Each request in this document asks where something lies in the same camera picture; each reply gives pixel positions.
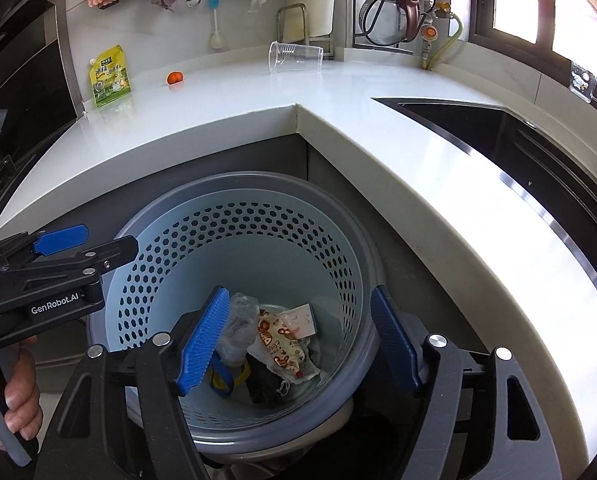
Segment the wall tile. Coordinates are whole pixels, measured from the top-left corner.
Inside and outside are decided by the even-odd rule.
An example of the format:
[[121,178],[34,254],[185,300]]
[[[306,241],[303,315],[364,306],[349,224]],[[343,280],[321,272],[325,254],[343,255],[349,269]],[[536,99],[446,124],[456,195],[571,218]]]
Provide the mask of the wall tile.
[[543,75],[536,106],[573,131],[597,154],[597,110],[569,88]]
[[[285,0],[268,0],[259,12],[248,12],[250,0],[221,0],[218,27],[226,50],[269,46],[276,39],[276,11],[284,4]],[[69,10],[67,28],[83,99],[92,96],[89,60],[116,44],[125,52],[130,81],[133,75],[216,52],[208,45],[212,15],[207,5],[190,9],[178,0],[174,10],[150,0],[121,0],[105,10],[82,2]]]
[[[454,12],[463,21],[464,29],[460,36],[460,40],[469,40],[469,15],[471,10],[472,0],[451,0],[452,12]],[[450,22],[450,36],[459,29],[456,21]]]
[[459,41],[450,48],[444,63],[492,81],[534,102],[541,74],[533,68],[494,50]]

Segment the yellow food packet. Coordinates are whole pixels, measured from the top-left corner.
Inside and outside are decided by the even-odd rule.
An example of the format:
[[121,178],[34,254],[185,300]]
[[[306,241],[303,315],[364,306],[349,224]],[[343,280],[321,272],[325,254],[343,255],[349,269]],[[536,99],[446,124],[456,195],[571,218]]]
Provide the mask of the yellow food packet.
[[125,54],[120,45],[106,50],[96,59],[90,70],[90,83],[98,107],[130,93]]

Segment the white brush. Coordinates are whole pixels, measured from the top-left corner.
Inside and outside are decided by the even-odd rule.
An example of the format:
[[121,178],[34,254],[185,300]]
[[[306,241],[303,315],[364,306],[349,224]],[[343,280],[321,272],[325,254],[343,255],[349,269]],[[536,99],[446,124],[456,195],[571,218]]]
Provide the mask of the white brush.
[[210,36],[210,47],[214,50],[220,50],[225,46],[225,41],[223,40],[223,36],[218,31],[218,20],[216,18],[216,9],[218,8],[218,0],[210,0],[209,1],[210,9],[214,12],[214,32]]

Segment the window frame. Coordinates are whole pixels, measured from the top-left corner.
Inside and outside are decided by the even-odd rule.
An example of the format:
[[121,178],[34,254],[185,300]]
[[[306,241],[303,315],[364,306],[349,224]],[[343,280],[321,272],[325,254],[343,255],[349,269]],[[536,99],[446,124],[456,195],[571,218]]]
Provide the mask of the window frame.
[[[569,88],[572,62],[552,50],[556,14],[556,0],[539,0],[537,40],[531,43],[494,28],[495,0],[472,0],[469,41],[531,66]],[[591,104],[597,109],[597,102]]]

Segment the yellow strap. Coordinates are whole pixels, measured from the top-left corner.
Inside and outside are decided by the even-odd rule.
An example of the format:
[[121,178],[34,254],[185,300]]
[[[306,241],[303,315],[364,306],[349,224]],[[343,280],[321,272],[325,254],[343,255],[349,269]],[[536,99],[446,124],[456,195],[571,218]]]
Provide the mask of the yellow strap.
[[[241,374],[234,379],[234,387],[243,384],[250,376],[251,372],[252,370],[250,369],[250,364],[247,362],[246,359],[245,364],[243,364],[243,370],[241,371]],[[223,381],[223,379],[221,378],[221,376],[219,374],[214,373],[214,368],[212,367],[210,367],[210,381],[217,390],[223,390],[227,392],[227,390],[229,389],[225,381]]]

